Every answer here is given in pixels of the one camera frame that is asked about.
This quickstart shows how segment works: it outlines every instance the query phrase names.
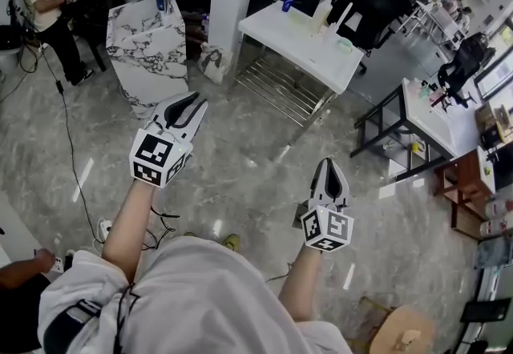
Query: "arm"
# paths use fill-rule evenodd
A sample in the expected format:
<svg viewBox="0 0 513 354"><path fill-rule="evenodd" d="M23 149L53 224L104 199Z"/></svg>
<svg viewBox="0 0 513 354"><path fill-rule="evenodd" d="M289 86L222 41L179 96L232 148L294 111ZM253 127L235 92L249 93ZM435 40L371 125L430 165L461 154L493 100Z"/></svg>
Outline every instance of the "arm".
<svg viewBox="0 0 513 354"><path fill-rule="evenodd" d="M38 273L48 273L55 262L55 255L47 249L41 249L30 260L11 263L0 268L0 288L12 290L30 280Z"/></svg>
<svg viewBox="0 0 513 354"><path fill-rule="evenodd" d="M59 8L65 2L66 0L37 0L34 2L34 8L42 14L43 12Z"/></svg>
<svg viewBox="0 0 513 354"><path fill-rule="evenodd" d="M129 283L137 270L154 190L134 181L103 245L102 258L123 270Z"/></svg>
<svg viewBox="0 0 513 354"><path fill-rule="evenodd" d="M321 264L321 252L303 245L278 299L297 323L312 318L313 292Z"/></svg>

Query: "marble table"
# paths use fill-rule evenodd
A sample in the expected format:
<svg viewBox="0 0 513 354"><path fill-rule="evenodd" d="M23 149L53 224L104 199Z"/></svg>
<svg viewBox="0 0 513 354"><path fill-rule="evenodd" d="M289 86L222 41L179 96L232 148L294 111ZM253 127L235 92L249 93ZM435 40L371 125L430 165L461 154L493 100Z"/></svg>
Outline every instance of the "marble table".
<svg viewBox="0 0 513 354"><path fill-rule="evenodd" d="M135 115L188 91L185 24L175 0L173 12L157 10L155 0L129 2L109 12L106 48Z"/></svg>

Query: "metal rack shelf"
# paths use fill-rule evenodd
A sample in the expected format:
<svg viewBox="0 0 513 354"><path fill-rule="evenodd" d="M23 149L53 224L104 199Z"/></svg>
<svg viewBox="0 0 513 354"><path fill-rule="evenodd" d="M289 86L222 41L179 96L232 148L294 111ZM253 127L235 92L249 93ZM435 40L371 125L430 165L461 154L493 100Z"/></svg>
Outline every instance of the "metal rack shelf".
<svg viewBox="0 0 513 354"><path fill-rule="evenodd" d="M323 99L306 89L299 80L258 58L236 81L259 95L282 114L304 127Z"/></svg>

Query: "marble pattern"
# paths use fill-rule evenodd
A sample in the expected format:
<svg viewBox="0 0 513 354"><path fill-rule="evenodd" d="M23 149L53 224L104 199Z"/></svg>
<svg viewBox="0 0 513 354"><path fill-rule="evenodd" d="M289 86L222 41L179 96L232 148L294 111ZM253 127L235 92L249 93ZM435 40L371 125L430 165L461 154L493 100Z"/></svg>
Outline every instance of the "marble pattern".
<svg viewBox="0 0 513 354"><path fill-rule="evenodd" d="M162 100L188 91L185 24L172 3L170 15L161 14L155 0L131 2L109 14L107 53L139 118L148 117Z"/></svg>
<svg viewBox="0 0 513 354"><path fill-rule="evenodd" d="M94 62L85 44L79 49L85 62ZM63 78L53 51L47 57ZM0 95L11 91L19 77L11 75ZM363 337L381 318L359 303L363 295L383 304L411 304L436 323L431 351L451 348L463 306L475 289L476 242L450 229L450 204L433 197L427 176L424 186L407 180L396 186L394 196L379 199L387 162L368 152L349 157L356 139L353 123L368 103L345 92L277 162L271 159L289 141L295 123L243 87L227 100L223 87L195 67L189 68L189 80L191 90L208 99L208 110L191 160L154 199L156 210L181 215L172 222L175 234L194 231L220 241L239 233L240 253L265 278L283 275L304 241L292 227L296 206L309 196L317 163L331 156L348 180L348 213L355 222L352 243L323 257L316 317L334 323L345 337ZM132 181L128 153L142 122L119 94L111 66L83 86L64 87L78 175L89 158L95 161L83 186L95 227L101 218L114 219L123 202ZM24 224L41 245L61 255L68 248L92 251L83 204L71 200L76 184L63 102L46 65L0 106L0 135L0 190ZM163 232L154 215L150 230L157 236ZM354 277L346 291L352 263ZM282 283L269 286L278 293Z"/></svg>

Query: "office chair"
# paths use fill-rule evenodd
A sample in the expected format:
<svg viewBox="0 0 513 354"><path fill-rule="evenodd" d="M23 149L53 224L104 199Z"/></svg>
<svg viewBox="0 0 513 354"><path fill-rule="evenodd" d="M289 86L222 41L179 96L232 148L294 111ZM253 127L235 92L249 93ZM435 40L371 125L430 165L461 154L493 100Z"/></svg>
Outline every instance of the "office chair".
<svg viewBox="0 0 513 354"><path fill-rule="evenodd" d="M341 24L338 34L348 38L356 47L365 50L367 56L370 56L372 49L380 48L392 34L395 34L389 25L411 8L411 0L335 0L327 18L328 24L336 22L351 2L353 6ZM344 24L355 13L360 14L362 19L357 29L352 30ZM360 73L364 74L367 67L361 62L360 66Z"/></svg>
<svg viewBox="0 0 513 354"><path fill-rule="evenodd" d="M438 70L440 86L446 88L446 94L458 105L468 108L467 102L475 100L471 96L465 99L458 93L483 64L490 62L494 54L495 48L488 48L487 39L482 33L464 39L454 59L443 64Z"/></svg>

